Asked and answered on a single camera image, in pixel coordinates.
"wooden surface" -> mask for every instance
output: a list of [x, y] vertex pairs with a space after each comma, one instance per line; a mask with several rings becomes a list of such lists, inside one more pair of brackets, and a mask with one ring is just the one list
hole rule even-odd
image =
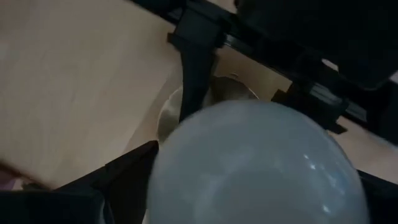
[[[172, 28], [123, 0], [0, 1], [0, 162], [58, 187], [156, 138], [182, 80]], [[237, 73], [262, 100], [290, 85], [232, 49], [219, 56], [216, 73]], [[395, 149], [340, 122], [353, 164], [398, 182]]]

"black metal frame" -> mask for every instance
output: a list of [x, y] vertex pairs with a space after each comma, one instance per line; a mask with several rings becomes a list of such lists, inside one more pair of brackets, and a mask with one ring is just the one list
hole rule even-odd
[[299, 110], [337, 134], [345, 131], [336, 124], [337, 118], [344, 116], [398, 144], [398, 133], [394, 131], [398, 124], [398, 85], [394, 82], [386, 80], [377, 89], [365, 90], [326, 66], [311, 50], [293, 42], [268, 39], [237, 15], [208, 1], [132, 1], [176, 25], [168, 41], [182, 58], [180, 120], [200, 109], [216, 62], [215, 51], [228, 45], [293, 81], [294, 87], [287, 93], [279, 91], [273, 101]]

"white sphere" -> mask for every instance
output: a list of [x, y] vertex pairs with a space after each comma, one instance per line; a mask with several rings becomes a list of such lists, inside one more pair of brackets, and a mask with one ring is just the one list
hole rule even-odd
[[369, 223], [356, 170], [311, 119], [227, 101], [185, 120], [157, 156], [150, 224]]

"wooden table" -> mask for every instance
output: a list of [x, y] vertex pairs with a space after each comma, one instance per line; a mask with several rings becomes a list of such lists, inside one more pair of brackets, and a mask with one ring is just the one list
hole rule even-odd
[[[59, 187], [154, 139], [181, 85], [172, 29], [123, 0], [2, 0], [0, 162]], [[232, 49], [219, 55], [217, 74], [239, 74], [262, 100], [290, 85]], [[349, 132], [336, 139], [354, 165], [398, 182], [395, 150], [342, 122]]]

